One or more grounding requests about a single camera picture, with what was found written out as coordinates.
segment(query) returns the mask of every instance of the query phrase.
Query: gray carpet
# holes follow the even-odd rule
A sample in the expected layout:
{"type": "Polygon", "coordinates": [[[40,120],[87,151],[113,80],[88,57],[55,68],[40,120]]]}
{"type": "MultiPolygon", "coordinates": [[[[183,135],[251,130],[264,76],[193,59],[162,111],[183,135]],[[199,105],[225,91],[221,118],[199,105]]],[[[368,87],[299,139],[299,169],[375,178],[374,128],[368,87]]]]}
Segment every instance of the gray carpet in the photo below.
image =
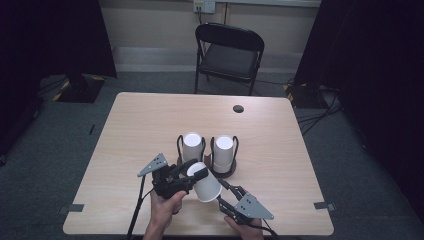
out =
{"type": "MultiPolygon", "coordinates": [[[[293,75],[262,73],[255,95],[285,97],[293,75]]],[[[42,85],[60,79],[45,79],[42,85]]],[[[119,92],[193,92],[194,73],[119,73],[108,79],[94,104],[45,102],[0,168],[0,239],[124,239],[124,236],[67,236],[62,206],[72,203],[115,96],[119,92]]],[[[212,78],[199,88],[209,94],[246,95],[248,88],[212,78]]],[[[325,96],[329,101],[332,94],[325,96]]],[[[323,113],[295,109],[298,119],[323,113]]],[[[342,111],[324,118],[305,136],[334,234],[302,239],[424,239],[424,227],[385,169],[368,155],[359,131],[342,111]]]]}

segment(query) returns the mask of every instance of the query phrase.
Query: black chair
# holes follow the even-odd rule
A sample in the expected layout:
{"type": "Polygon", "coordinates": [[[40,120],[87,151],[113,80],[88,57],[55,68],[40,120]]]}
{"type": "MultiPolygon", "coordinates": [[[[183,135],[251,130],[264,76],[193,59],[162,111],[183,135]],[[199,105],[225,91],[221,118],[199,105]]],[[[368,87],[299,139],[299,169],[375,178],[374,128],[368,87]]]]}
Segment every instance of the black chair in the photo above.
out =
{"type": "Polygon", "coordinates": [[[197,64],[194,93],[199,73],[227,80],[250,83],[252,95],[265,43],[255,32],[219,23],[205,23],[196,28],[197,64]]]}

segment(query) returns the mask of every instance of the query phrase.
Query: electrical outlet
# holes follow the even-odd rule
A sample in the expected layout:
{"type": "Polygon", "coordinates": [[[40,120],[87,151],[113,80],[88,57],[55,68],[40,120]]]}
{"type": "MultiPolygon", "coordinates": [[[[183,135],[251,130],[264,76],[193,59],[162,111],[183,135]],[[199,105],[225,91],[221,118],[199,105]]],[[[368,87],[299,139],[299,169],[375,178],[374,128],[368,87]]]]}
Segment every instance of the electrical outlet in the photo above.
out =
{"type": "Polygon", "coordinates": [[[215,1],[193,1],[193,12],[215,13],[215,1]]]}

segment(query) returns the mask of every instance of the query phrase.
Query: chair seat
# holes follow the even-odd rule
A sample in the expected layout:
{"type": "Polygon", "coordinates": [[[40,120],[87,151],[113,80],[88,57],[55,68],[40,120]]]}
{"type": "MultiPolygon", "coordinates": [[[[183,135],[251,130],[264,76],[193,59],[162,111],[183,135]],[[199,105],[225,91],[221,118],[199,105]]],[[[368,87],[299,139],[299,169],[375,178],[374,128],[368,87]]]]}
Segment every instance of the chair seat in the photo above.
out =
{"type": "Polygon", "coordinates": [[[244,78],[245,82],[250,82],[255,74],[254,65],[257,58],[257,52],[211,44],[199,65],[199,70],[203,73],[217,72],[229,77],[244,78]]]}

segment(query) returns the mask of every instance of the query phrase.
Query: black curtain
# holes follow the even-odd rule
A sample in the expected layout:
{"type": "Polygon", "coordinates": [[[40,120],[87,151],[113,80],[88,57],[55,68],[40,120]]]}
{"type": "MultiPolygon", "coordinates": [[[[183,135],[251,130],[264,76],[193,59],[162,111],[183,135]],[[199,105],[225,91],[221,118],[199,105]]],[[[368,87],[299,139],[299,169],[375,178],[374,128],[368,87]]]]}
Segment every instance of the black curtain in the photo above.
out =
{"type": "Polygon", "coordinates": [[[0,0],[0,144],[40,80],[79,72],[116,78],[97,0],[0,0]]]}
{"type": "Polygon", "coordinates": [[[424,3],[348,2],[322,1],[295,84],[340,89],[368,151],[424,222],[424,3]]]}

